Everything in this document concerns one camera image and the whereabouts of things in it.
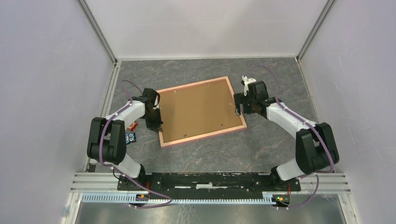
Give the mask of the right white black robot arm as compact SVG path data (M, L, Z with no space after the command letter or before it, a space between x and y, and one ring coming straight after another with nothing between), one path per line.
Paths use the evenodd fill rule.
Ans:
M295 157L271 169L269 183L273 189L284 189L293 178L334 171L339 153L329 124L305 119L277 97L269 97L263 81L243 76L241 83L244 91L233 96L236 114L259 114L295 139Z

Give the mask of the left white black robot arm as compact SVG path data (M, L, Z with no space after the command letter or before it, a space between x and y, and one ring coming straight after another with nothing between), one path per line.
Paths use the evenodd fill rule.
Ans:
M127 155L126 130L138 119L145 120L147 129L158 132L163 124L160 113L160 94L145 88L142 95L131 100L118 111L91 121L87 144L87 156L105 166L111 166L129 177L129 184L135 190L147 184L144 166Z

